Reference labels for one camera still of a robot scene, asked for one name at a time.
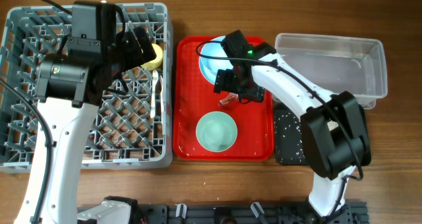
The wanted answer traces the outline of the white plastic spoon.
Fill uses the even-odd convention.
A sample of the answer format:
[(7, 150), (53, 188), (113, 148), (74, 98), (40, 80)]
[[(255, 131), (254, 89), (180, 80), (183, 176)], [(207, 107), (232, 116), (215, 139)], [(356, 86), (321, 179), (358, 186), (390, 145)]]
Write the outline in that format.
[(152, 94), (151, 94), (151, 110), (150, 118), (154, 119), (156, 116), (156, 86), (159, 80), (159, 72), (154, 69), (152, 71)]

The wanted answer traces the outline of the light blue plate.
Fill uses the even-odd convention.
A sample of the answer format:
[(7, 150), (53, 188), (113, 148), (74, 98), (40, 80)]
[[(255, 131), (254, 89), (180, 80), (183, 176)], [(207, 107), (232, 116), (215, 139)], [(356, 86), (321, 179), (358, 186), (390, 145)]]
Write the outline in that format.
[[(219, 37), (217, 37), (217, 38), (212, 39), (212, 41), (216, 41), (216, 43), (219, 43), (219, 44), (220, 44), (220, 42), (221, 42), (224, 38), (225, 38), (225, 36), (219, 36)], [(209, 83), (214, 84), (214, 83), (215, 83), (215, 81), (216, 81), (216, 76), (217, 76), (217, 73), (216, 73), (216, 74), (214, 74), (213, 72), (211, 72), (210, 70), (208, 70), (208, 69), (204, 66), (204, 64), (202, 63), (202, 61), (201, 61), (200, 57), (199, 57), (198, 62), (199, 62), (199, 69), (200, 69), (200, 71), (201, 71), (201, 73), (202, 73), (203, 77), (205, 77), (205, 79), (206, 79)]]

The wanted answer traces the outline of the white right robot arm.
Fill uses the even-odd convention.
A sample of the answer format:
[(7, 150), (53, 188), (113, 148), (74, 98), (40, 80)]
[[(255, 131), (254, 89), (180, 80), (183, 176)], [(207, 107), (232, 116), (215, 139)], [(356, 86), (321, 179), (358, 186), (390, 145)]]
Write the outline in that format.
[(371, 163), (371, 149), (363, 107), (353, 94), (324, 89), (288, 65), (268, 43), (253, 45), (240, 30), (216, 40), (231, 69), (217, 72), (214, 91), (235, 93), (260, 102), (265, 89), (299, 119), (302, 147), (314, 171), (307, 201), (320, 222), (335, 218), (345, 204), (350, 180), (361, 181)]

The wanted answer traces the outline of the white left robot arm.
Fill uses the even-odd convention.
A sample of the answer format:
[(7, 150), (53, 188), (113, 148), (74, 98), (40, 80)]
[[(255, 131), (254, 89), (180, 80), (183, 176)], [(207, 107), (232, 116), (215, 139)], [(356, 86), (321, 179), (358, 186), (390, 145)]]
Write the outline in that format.
[(77, 1), (71, 15), (70, 36), (38, 68), (36, 148), (17, 223), (76, 223), (82, 158), (103, 92), (156, 57), (143, 28), (127, 31), (117, 5)]

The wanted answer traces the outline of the light blue bowl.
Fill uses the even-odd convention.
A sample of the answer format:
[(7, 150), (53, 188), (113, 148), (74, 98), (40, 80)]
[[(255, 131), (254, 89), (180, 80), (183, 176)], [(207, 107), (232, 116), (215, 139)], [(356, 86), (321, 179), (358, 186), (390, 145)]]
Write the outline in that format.
[[(227, 58), (225, 51), (223, 50), (223, 48), (221, 47), (221, 45), (219, 43), (206, 43), (202, 47), (200, 53), (202, 55), (210, 56), (210, 57)], [(226, 70), (226, 69), (232, 69), (233, 68), (231, 63), (227, 60), (209, 59), (209, 58), (205, 58), (205, 57), (200, 57), (200, 59), (201, 59), (202, 63), (204, 64), (204, 66), (208, 70), (213, 72), (214, 74), (216, 74), (218, 72), (218, 70), (220, 70), (220, 69)]]

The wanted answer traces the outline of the green bowl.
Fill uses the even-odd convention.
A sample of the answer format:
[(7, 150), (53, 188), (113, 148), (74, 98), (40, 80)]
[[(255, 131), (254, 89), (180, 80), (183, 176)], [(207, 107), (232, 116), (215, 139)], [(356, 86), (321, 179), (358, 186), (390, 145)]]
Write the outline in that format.
[(196, 139), (207, 151), (220, 153), (234, 145), (238, 129), (231, 116), (221, 111), (212, 111), (202, 116), (196, 125)]

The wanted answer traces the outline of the red snack wrapper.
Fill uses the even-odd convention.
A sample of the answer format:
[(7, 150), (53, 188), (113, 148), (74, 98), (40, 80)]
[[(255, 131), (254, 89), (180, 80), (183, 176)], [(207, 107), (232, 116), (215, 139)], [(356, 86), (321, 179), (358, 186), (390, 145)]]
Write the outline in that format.
[(237, 94), (235, 94), (235, 93), (229, 93), (225, 98), (221, 99), (218, 102), (218, 105), (220, 107), (224, 107), (224, 106), (227, 106), (227, 105), (229, 105), (229, 104), (237, 101), (238, 99), (239, 99), (239, 96)]

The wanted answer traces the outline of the white plastic fork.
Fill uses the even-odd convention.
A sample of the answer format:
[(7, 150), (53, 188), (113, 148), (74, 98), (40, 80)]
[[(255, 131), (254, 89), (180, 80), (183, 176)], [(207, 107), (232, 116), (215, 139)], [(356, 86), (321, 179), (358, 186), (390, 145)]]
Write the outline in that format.
[(160, 117), (161, 117), (161, 125), (162, 125), (162, 136), (164, 137), (164, 132), (165, 132), (165, 125), (164, 125), (164, 118), (165, 118), (165, 113), (164, 113), (164, 79), (163, 76), (160, 75), (159, 76), (159, 81), (160, 81), (160, 86), (161, 86), (161, 90), (160, 90)]

